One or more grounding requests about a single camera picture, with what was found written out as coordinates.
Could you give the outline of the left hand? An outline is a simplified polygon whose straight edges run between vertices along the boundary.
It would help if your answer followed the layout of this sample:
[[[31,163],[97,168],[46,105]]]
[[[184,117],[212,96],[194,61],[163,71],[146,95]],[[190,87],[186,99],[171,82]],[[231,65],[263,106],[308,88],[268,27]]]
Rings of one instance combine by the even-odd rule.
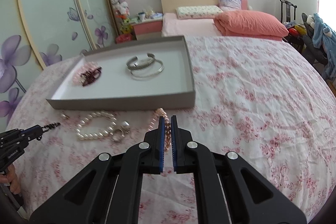
[[[0,174],[0,182],[1,184],[10,184],[10,192],[13,194],[21,192],[21,186],[13,164],[8,166],[6,174]]]

